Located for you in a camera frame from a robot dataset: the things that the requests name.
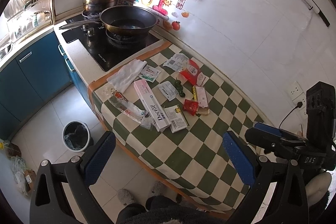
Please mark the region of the white round trash bin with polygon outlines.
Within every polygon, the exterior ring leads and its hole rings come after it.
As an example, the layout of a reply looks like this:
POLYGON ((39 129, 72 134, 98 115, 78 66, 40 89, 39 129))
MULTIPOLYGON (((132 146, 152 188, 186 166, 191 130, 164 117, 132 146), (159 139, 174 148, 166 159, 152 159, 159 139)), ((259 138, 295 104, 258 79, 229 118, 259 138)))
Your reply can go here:
POLYGON ((81 121, 68 123, 63 129, 62 139, 72 152, 83 152, 93 144, 88 126, 81 121))

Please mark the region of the pink yellow snack wrapper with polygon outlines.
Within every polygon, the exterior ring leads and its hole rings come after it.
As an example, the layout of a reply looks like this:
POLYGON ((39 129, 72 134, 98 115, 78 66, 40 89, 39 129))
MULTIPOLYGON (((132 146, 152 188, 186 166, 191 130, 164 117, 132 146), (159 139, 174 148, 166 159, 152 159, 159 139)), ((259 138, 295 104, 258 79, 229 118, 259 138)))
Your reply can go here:
POLYGON ((206 90, 204 87, 194 85, 193 86, 194 101, 198 102, 197 114, 209 115, 210 108, 207 99, 206 90))

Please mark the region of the left grey slipper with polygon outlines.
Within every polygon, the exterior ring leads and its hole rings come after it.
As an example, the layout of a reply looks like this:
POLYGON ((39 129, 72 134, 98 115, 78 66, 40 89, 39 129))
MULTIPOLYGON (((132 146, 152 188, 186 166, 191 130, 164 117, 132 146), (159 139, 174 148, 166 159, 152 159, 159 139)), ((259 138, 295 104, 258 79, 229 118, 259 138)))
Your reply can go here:
POLYGON ((120 189, 117 192, 117 198, 123 206, 136 203, 135 197, 127 189, 120 189))

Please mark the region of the grey slipper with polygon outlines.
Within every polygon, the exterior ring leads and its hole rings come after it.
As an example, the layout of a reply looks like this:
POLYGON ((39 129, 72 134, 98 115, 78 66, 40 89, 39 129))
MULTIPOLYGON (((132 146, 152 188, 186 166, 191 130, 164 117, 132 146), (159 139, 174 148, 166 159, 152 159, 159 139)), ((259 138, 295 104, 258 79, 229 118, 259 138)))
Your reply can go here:
POLYGON ((117 192, 117 198, 123 206, 136 203, 135 197, 127 189, 120 189, 117 192))
POLYGON ((149 190, 149 198, 164 196, 167 197, 167 186, 160 181, 155 181, 149 190))

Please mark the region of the black gas stove top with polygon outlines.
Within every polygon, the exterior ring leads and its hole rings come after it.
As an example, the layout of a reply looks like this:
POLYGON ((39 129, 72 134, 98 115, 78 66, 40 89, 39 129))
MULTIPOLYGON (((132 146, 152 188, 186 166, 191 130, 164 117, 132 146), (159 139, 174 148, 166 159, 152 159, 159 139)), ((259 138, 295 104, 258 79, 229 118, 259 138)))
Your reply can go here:
POLYGON ((64 31, 62 33, 64 40, 68 44, 78 40, 105 72, 159 41, 159 38, 149 33, 142 40, 133 40, 127 45, 127 43, 120 43, 117 36, 108 32, 100 22, 87 23, 82 15, 66 20, 68 24, 74 22, 80 22, 80 26, 64 31))

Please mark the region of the red white sugar bag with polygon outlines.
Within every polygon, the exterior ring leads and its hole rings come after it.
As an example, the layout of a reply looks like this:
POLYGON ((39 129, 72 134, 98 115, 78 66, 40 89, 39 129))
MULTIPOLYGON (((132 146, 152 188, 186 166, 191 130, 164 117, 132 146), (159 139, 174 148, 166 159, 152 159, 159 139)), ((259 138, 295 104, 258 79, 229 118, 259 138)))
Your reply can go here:
POLYGON ((183 69, 179 72, 192 85, 202 86, 206 76, 202 73, 196 62, 189 59, 183 69))

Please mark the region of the blue kitchen cabinets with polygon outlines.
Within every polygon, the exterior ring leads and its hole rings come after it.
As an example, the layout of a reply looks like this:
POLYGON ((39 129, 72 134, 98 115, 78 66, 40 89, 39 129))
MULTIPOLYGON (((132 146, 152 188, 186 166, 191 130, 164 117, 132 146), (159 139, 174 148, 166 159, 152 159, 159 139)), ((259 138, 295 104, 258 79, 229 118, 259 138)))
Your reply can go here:
POLYGON ((11 139, 45 104, 71 83, 89 103, 87 86, 54 32, 29 46, 1 71, 1 139, 11 139))

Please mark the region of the black wok pan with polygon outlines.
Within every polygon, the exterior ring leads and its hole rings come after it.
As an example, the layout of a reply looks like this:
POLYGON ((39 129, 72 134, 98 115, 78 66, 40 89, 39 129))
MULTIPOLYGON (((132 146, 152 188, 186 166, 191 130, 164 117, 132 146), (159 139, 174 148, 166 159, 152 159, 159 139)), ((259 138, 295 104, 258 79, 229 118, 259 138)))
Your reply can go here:
POLYGON ((68 30, 85 24, 103 25, 111 34, 121 36, 137 36, 147 34, 157 19, 147 9, 137 6, 114 6, 100 13, 99 21, 82 20, 65 24, 60 30, 68 30))

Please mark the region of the green white sachet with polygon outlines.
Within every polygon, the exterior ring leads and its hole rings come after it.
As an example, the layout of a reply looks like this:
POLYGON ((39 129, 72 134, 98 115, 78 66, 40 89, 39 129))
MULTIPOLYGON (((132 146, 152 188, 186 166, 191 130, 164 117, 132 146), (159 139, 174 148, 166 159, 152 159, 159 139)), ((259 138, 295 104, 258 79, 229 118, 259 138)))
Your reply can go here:
POLYGON ((138 77, 153 83, 157 79, 160 73, 161 73, 160 70, 150 65, 145 65, 143 70, 138 75, 138 77))

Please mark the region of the Doctor toothpaste box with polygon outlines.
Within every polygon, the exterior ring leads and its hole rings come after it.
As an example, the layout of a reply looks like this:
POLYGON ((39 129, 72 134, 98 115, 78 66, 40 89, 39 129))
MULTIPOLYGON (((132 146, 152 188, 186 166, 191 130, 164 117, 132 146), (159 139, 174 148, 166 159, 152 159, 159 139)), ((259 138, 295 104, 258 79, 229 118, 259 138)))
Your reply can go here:
POLYGON ((163 132, 170 127, 171 122, 167 118, 165 111, 159 104, 146 80, 137 80, 133 83, 135 92, 141 100, 143 106, 152 117, 154 127, 158 132, 163 132))

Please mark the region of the white wall socket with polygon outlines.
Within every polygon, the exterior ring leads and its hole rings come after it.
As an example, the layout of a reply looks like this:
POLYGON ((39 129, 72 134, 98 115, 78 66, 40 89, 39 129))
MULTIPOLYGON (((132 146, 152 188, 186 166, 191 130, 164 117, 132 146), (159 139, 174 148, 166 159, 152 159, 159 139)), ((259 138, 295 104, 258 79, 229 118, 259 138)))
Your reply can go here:
POLYGON ((298 114, 301 116, 301 119, 304 121, 307 119, 306 113, 306 94, 303 92, 302 87, 297 81, 291 83, 286 89, 291 101, 296 105, 298 102, 302 103, 302 106, 297 109, 298 114))

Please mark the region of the clear plastic wrapper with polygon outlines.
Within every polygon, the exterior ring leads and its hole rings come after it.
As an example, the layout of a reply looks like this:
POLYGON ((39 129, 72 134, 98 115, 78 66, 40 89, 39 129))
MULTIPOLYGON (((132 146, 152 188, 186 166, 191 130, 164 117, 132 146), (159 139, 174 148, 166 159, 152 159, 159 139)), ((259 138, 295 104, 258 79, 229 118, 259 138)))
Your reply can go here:
POLYGON ((113 90, 112 96, 108 101, 120 112, 134 120, 143 128, 148 130, 152 127, 152 119, 146 110, 141 110, 138 106, 131 103, 122 93, 113 90))

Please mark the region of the small white label packet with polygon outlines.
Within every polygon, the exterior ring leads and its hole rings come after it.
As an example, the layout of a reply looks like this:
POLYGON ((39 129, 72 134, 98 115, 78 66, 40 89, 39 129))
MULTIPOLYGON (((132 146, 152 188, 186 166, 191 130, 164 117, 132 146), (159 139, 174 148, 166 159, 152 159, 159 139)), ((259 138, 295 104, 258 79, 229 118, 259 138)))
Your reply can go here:
POLYGON ((158 85, 160 92, 166 97, 168 101, 172 101, 178 95, 177 89, 170 81, 165 81, 158 85))

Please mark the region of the small cardboard box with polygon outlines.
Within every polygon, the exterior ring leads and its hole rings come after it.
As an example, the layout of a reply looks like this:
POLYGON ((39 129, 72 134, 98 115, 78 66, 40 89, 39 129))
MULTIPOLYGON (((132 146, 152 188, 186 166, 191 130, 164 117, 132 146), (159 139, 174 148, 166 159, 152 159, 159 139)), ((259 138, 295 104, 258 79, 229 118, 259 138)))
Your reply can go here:
POLYGON ((36 178, 36 173, 32 169, 27 169, 24 171, 24 176, 26 180, 26 191, 27 193, 31 193, 34 188, 34 182, 36 178))

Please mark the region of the crumpled plastic bags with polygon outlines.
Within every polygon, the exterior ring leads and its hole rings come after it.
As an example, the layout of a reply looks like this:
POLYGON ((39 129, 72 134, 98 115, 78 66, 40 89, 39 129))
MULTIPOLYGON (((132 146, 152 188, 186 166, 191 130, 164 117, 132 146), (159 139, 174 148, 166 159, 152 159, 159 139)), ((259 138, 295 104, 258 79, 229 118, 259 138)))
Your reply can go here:
POLYGON ((11 171, 14 175, 14 181, 17 185, 17 188, 19 192, 27 197, 27 181, 25 178, 25 170, 27 169, 26 162, 19 156, 11 157, 10 162, 11 171))

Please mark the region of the orange fruit wall sticker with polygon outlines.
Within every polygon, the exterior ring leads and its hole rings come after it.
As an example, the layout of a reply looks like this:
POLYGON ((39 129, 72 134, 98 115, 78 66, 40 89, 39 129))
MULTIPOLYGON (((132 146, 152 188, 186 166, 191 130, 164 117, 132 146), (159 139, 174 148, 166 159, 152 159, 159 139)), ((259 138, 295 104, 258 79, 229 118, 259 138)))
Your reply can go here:
POLYGON ((188 13, 188 12, 182 12, 181 15, 182 15, 184 18, 188 18, 188 17, 189 17, 189 13, 188 13))

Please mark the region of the small red snack packet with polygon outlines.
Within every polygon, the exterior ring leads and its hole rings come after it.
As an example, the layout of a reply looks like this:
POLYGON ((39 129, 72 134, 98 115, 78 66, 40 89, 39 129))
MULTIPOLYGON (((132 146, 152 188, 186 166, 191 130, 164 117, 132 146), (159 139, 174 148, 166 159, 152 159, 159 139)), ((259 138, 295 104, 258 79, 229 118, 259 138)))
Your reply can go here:
POLYGON ((188 112, 190 115, 194 116, 197 113, 198 108, 199 108, 199 103, 197 101, 185 99, 183 103, 183 110, 188 112))

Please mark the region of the clear printed plastic bag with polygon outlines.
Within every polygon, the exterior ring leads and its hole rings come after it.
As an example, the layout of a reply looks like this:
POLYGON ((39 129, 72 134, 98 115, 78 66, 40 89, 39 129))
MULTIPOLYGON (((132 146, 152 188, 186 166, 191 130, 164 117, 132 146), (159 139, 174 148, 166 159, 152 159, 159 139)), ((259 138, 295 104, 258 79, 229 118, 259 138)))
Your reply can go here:
POLYGON ((164 67, 168 67, 172 69, 173 71, 180 72, 185 67, 187 67, 187 64, 189 63, 189 58, 184 55, 183 53, 176 53, 171 58, 169 58, 167 61, 163 63, 164 67))

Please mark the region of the green checkered tablecloth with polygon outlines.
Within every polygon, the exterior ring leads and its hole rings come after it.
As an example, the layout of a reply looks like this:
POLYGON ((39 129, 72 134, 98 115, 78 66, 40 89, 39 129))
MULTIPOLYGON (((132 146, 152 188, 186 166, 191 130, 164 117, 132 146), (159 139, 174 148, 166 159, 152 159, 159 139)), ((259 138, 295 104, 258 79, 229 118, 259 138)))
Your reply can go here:
POLYGON ((123 149, 202 208, 223 213, 235 210, 249 188, 226 155, 222 136, 231 130, 243 138, 255 122, 268 123, 268 118, 229 79, 207 63, 198 65, 210 112, 185 113, 188 126, 179 132, 145 129, 114 107, 106 76, 92 81, 88 94, 98 119, 123 149))

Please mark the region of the pink number wall decoration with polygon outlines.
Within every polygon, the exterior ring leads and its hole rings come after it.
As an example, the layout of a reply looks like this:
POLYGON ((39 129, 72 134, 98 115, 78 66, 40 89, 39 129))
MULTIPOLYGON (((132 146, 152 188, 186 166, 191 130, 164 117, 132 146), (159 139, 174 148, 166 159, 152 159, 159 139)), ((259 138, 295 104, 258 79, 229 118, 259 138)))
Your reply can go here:
POLYGON ((165 10, 163 8, 163 5, 164 5, 164 0, 159 0, 158 5, 153 6, 153 10, 156 11, 156 12, 159 12, 160 14, 162 14, 164 16, 167 16, 168 12, 167 12, 167 10, 165 10))

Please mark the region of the right grey slipper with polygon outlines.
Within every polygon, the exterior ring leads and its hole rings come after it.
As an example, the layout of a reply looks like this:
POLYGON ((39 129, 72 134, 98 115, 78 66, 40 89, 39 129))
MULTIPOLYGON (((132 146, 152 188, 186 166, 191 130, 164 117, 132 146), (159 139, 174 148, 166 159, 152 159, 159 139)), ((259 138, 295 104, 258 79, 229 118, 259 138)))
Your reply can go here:
POLYGON ((160 181, 155 181, 149 190, 149 198, 164 196, 167 197, 167 186, 160 181))

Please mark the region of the cooking oil bottle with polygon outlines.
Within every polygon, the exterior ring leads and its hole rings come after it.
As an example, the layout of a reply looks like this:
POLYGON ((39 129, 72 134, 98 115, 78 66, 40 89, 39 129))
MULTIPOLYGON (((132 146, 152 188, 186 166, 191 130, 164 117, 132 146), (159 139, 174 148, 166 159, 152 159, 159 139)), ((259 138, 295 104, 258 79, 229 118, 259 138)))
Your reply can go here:
POLYGON ((1 151, 4 151, 9 159, 11 159, 12 157, 22 156, 20 148, 16 144, 8 140, 0 140, 0 146, 1 151))

